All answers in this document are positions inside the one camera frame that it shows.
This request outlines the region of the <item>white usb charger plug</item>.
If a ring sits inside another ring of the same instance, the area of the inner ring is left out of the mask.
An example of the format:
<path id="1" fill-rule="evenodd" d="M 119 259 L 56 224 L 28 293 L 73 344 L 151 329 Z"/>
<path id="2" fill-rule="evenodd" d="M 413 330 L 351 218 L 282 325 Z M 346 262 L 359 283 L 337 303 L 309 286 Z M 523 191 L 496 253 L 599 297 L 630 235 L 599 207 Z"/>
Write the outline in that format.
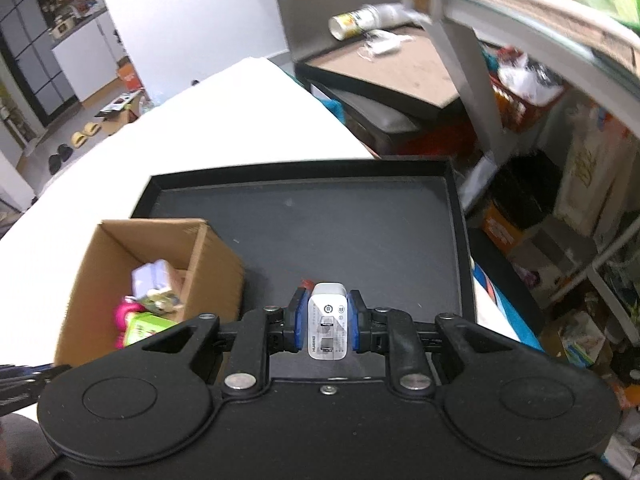
<path id="1" fill-rule="evenodd" d="M 347 354 L 348 299 L 341 283 L 314 286 L 307 304 L 307 350 L 311 359 L 339 361 Z"/>

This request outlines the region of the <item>brown cardboard box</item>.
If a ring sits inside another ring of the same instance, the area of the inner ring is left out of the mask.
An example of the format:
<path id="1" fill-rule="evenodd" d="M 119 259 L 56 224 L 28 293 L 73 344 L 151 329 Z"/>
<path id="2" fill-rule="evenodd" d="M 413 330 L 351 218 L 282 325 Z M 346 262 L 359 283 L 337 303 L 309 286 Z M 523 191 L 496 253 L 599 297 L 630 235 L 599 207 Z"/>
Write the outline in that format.
<path id="1" fill-rule="evenodd" d="M 104 220 L 70 294 L 54 362 L 78 366 L 134 336 L 134 316 L 180 323 L 201 313 L 239 317 L 241 258 L 203 219 Z"/>

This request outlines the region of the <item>black shallow tray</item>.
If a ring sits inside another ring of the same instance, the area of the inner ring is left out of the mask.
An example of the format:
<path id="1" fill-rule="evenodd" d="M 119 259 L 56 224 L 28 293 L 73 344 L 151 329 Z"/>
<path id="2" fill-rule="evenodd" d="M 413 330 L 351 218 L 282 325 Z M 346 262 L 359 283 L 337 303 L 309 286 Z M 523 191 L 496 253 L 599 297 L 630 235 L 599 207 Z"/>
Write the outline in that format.
<path id="1" fill-rule="evenodd" d="M 134 215 L 199 218 L 241 258 L 241 311 L 286 306 L 304 283 L 369 308 L 474 320 L 466 227 L 443 159 L 278 162 L 152 177 Z"/>

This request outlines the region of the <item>small pale green figurine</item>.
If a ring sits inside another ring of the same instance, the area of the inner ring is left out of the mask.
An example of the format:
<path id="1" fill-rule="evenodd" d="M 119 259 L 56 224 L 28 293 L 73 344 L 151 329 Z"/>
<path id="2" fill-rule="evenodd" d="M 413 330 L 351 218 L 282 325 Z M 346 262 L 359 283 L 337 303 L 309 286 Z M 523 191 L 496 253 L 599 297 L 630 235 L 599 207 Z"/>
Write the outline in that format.
<path id="1" fill-rule="evenodd" d="M 183 307 L 180 297 L 172 289 L 149 289 L 137 302 L 156 315 L 176 312 Z"/>

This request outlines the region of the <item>lavender block toy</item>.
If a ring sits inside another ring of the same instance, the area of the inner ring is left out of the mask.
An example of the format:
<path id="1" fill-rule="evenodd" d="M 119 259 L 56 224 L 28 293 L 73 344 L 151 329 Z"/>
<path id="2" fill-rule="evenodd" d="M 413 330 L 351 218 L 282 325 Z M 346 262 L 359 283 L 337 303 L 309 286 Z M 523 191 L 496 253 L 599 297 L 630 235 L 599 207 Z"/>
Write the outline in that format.
<path id="1" fill-rule="evenodd" d="M 171 289 L 171 265 L 164 259 L 145 263 L 131 272 L 131 281 L 136 298 L 149 289 Z"/>

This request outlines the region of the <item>green monster toy box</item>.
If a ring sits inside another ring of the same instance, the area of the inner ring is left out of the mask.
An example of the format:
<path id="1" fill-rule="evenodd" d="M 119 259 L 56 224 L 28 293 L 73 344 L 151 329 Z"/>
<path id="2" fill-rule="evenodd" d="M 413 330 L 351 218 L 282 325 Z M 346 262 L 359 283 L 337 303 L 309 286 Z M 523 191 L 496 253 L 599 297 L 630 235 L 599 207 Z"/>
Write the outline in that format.
<path id="1" fill-rule="evenodd" d="M 125 325 L 126 330 L 124 338 L 122 338 L 122 345 L 128 347 L 130 344 L 135 344 L 175 326 L 176 322 L 151 312 L 130 312 L 125 316 Z"/>

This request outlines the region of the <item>pink bear figurine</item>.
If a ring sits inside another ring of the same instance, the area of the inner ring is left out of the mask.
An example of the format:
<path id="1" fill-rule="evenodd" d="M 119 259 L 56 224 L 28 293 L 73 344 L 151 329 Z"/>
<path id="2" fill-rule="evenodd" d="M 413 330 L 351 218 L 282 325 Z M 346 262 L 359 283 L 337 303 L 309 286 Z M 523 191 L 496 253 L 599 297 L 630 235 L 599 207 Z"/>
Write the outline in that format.
<path id="1" fill-rule="evenodd" d="M 135 314 L 144 312 L 145 308 L 132 297 L 124 297 L 114 310 L 114 324 L 118 335 L 114 347 L 121 349 L 124 346 L 125 333 L 128 327 L 128 320 Z"/>

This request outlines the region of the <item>black slipper pair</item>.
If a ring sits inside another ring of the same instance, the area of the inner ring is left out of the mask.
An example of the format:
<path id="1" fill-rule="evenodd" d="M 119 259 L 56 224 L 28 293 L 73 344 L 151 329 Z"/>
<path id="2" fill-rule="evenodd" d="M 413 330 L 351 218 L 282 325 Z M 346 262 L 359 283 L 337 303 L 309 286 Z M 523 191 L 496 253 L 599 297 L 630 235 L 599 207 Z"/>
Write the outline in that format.
<path id="1" fill-rule="evenodd" d="M 58 146 L 56 152 L 50 155 L 48 159 L 49 172 L 51 176 L 54 176 L 60 171 L 64 162 L 67 162 L 70 159 L 73 152 L 74 150 L 65 143 Z"/>

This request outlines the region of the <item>yellow slipper pair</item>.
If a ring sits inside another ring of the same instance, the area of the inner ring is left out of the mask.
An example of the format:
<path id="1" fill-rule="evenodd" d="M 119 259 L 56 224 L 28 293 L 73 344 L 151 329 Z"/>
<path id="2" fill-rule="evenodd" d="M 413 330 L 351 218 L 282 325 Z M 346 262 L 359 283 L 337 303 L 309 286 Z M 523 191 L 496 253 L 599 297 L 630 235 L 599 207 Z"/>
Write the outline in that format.
<path id="1" fill-rule="evenodd" d="M 93 138 L 101 130 L 98 122 L 87 122 L 79 131 L 72 134 L 70 142 L 74 148 L 81 148 L 89 139 Z"/>

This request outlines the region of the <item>open cardboard box floor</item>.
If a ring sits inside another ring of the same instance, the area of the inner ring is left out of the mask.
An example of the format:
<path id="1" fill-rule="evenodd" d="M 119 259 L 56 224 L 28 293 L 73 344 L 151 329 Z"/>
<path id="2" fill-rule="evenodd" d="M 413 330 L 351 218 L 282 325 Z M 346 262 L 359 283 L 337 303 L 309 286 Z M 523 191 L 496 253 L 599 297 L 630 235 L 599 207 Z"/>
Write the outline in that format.
<path id="1" fill-rule="evenodd" d="M 96 113 L 96 119 L 102 122 L 126 125 L 138 119 L 139 102 L 143 96 L 142 90 L 125 92 L 109 102 Z"/>

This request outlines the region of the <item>black framed brown board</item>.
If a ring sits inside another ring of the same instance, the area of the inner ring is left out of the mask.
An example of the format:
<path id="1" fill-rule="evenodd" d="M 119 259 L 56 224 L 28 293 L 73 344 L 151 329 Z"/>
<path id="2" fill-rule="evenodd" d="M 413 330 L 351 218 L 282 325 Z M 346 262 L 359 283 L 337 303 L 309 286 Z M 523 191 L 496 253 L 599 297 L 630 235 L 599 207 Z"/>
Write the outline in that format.
<path id="1" fill-rule="evenodd" d="M 296 76 L 386 136 L 464 117 L 458 90 L 427 32 L 404 26 L 394 33 L 409 38 L 395 52 L 374 58 L 367 55 L 364 40 L 348 40 L 296 61 Z"/>

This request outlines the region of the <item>white face mask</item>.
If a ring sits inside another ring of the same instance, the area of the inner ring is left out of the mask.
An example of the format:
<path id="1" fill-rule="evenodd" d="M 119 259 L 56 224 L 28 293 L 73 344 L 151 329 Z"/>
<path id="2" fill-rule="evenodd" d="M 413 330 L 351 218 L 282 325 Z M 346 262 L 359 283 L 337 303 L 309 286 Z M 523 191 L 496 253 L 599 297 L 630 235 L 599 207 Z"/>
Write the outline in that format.
<path id="1" fill-rule="evenodd" d="M 405 34 L 395 34 L 386 30 L 371 30 L 358 50 L 360 58 L 372 61 L 380 56 L 391 55 L 400 51 L 403 44 L 411 42 L 414 37 Z"/>

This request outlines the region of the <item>orange box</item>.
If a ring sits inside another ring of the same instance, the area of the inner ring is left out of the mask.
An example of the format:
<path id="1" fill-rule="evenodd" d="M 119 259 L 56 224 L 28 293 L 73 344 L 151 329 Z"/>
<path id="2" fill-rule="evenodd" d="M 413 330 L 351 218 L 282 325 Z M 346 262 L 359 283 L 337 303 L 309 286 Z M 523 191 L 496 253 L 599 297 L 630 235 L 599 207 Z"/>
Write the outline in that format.
<path id="1" fill-rule="evenodd" d="M 128 92 L 134 92 L 143 88 L 143 84 L 134 69 L 134 64 L 131 63 L 128 56 L 124 56 L 117 62 L 117 76 Z"/>

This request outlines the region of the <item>grey metal desk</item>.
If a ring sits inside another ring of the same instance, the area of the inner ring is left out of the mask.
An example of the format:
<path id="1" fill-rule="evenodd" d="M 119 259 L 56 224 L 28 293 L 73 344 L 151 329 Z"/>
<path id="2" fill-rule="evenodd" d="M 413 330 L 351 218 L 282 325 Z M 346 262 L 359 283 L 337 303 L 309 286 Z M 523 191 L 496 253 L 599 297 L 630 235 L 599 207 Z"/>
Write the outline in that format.
<path id="1" fill-rule="evenodd" d="M 485 152 L 463 181 L 465 207 L 477 202 L 518 145 L 516 136 L 501 128 L 498 107 L 489 97 L 480 40 L 526 52 L 603 105 L 631 133 L 639 132 L 638 73 L 572 29 L 585 23 L 637 49 L 638 41 L 612 18 L 572 0 L 401 1 L 431 36 Z"/>

